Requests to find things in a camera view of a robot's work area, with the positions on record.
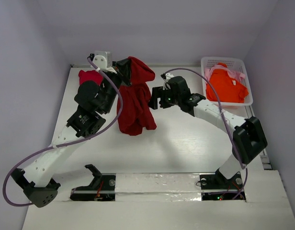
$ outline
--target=orange shirt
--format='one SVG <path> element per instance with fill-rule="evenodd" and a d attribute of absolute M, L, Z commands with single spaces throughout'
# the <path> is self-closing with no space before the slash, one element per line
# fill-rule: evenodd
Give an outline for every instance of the orange shirt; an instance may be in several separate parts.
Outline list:
<path fill-rule="evenodd" d="M 227 71 L 223 69 L 215 69 L 209 81 L 222 102 L 244 103 L 244 98 L 249 94 L 244 85 L 236 79 L 230 78 Z M 217 101 L 215 93 L 208 84 L 206 96 L 210 101 Z"/>

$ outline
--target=white table surface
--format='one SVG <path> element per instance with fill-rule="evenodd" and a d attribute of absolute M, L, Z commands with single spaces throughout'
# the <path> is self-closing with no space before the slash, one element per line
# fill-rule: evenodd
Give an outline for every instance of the white table surface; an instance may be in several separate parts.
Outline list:
<path fill-rule="evenodd" d="M 90 68 L 71 68 L 62 100 L 53 139 L 58 136 L 68 118 L 76 111 L 74 96 L 79 87 L 78 73 Z M 152 68 L 156 78 L 148 82 L 151 89 L 163 85 L 160 75 L 169 68 Z M 191 68 L 200 72 L 200 68 Z M 192 92 L 202 92 L 202 81 L 188 71 L 174 71 L 183 76 Z M 103 115 L 107 125 L 116 115 L 116 101 L 109 114 Z M 194 173 L 214 172 L 231 154 L 227 134 L 204 120 L 192 117 L 174 106 L 152 110 L 156 130 L 146 130 L 138 136 L 122 134 L 118 124 L 86 142 L 65 162 L 59 173 L 76 171 L 86 164 L 94 164 L 102 173 Z M 229 110 L 247 117 L 245 107 Z M 258 156 L 250 170 L 263 170 Z"/>
<path fill-rule="evenodd" d="M 148 83 L 149 87 L 162 85 L 160 74 L 167 69 L 153 68 L 157 77 Z M 77 104 L 73 98 L 79 86 L 80 70 L 72 68 L 70 71 L 53 138 L 76 111 Z M 177 75 L 185 77 L 192 92 L 202 93 L 202 81 L 197 76 L 185 71 L 175 72 Z M 104 116 L 107 123 L 115 116 L 115 107 L 116 102 L 112 112 Z M 230 112 L 247 117 L 245 107 Z M 143 130 L 143 134 L 130 137 L 122 134 L 115 124 L 104 134 L 81 146 L 59 170 L 62 174 L 71 172 L 71 180 L 59 189 L 58 197 L 48 206 L 29 206 L 23 230 L 295 230 L 295 219 L 281 178 L 277 171 L 264 171 L 259 156 L 249 165 L 249 178 L 245 187 L 247 202 L 200 199 L 172 202 L 167 197 L 141 197 L 135 194 L 120 197 L 114 202 L 66 201 L 72 186 L 85 185 L 91 180 L 87 175 L 83 178 L 80 175 L 77 178 L 72 176 L 72 172 L 73 175 L 78 175 L 76 171 L 86 172 L 85 164 L 94 164 L 102 173 L 214 172 L 231 154 L 231 145 L 225 133 L 185 114 L 178 107 L 152 110 L 152 114 L 158 126 L 156 130 Z M 149 176 L 139 174 L 140 182 L 136 178 L 128 179 L 133 176 L 136 177 L 134 174 L 119 175 L 125 179 L 122 180 L 123 186 L 118 184 L 118 188 L 124 192 L 131 187 L 136 188 L 134 191 L 158 191 L 158 185 L 155 187 L 157 189 L 148 186 L 151 183 Z M 180 177 L 181 182 L 173 180 L 173 190 L 186 189 L 184 194 L 195 194 L 196 176 L 177 175 L 175 179 Z M 161 191 L 167 189 L 166 186 L 161 187 Z"/>
<path fill-rule="evenodd" d="M 147 189 L 148 181 L 140 182 Z M 180 185 L 193 190 L 185 182 Z M 29 206 L 23 230 L 295 230 L 277 171 L 252 171 L 245 193 L 247 202 L 170 202 L 161 196 L 112 202 L 53 201 L 44 208 Z"/>

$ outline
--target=red garment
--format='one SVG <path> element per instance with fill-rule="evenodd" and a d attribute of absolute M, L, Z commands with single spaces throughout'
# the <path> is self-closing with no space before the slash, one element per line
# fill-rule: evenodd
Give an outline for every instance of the red garment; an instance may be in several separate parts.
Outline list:
<path fill-rule="evenodd" d="M 227 71 L 223 69 L 215 69 L 209 81 L 222 102 L 244 103 L 244 98 L 249 94 L 244 85 L 236 79 L 230 78 Z M 206 96 L 210 101 L 217 101 L 216 95 L 209 84 L 206 87 Z"/>
<path fill-rule="evenodd" d="M 154 130 L 157 127 L 149 110 L 151 93 L 145 83 L 154 80 L 155 73 L 139 59 L 135 57 L 128 59 L 131 60 L 132 85 L 121 86 L 119 89 L 123 98 L 123 110 L 118 118 L 118 124 L 122 133 L 136 136 L 142 133 L 143 127 L 147 130 Z"/>
<path fill-rule="evenodd" d="M 101 74 L 99 74 L 95 70 L 86 71 L 86 72 L 81 70 L 79 72 L 79 84 L 80 85 L 82 83 L 84 83 L 85 81 L 94 81 L 95 83 L 100 85 L 102 80 L 103 80 L 103 77 L 101 76 Z"/>

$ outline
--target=laundry basket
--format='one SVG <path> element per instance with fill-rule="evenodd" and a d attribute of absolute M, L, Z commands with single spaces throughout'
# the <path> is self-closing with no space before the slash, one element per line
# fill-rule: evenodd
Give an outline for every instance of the laundry basket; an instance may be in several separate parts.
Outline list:
<path fill-rule="evenodd" d="M 227 65 L 227 67 L 231 70 L 236 70 L 238 72 L 245 74 L 245 79 L 241 81 L 241 84 L 244 85 L 248 89 L 248 96 L 244 98 L 244 103 L 231 103 L 231 102 L 221 102 L 222 106 L 225 108 L 238 108 L 238 106 L 247 106 L 251 105 L 253 103 L 253 97 L 252 92 L 250 88 L 250 83 L 247 75 L 247 71 L 244 66 L 244 62 L 240 59 L 231 58 L 231 57 L 204 57 L 201 59 L 201 69 L 202 69 L 202 75 L 204 75 L 204 69 L 205 68 L 211 68 L 212 66 L 218 64 L 219 62 L 224 63 Z M 204 96 L 206 97 L 206 82 L 204 79 L 203 81 L 203 92 Z"/>

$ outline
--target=metal bolt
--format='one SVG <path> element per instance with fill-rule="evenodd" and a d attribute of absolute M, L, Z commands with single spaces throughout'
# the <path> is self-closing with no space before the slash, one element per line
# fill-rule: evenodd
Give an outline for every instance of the metal bolt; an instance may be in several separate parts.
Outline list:
<path fill-rule="evenodd" d="M 201 185 L 207 185 L 206 178 L 202 178 L 202 179 L 200 180 L 200 182 L 201 182 Z"/>
<path fill-rule="evenodd" d="M 114 180 L 114 179 L 111 179 L 111 180 L 109 181 L 109 185 L 110 185 L 110 186 L 115 186 L 115 180 Z"/>
<path fill-rule="evenodd" d="M 237 178 L 236 179 L 236 183 L 239 184 L 239 185 L 241 185 L 242 184 L 242 179 L 241 178 Z"/>

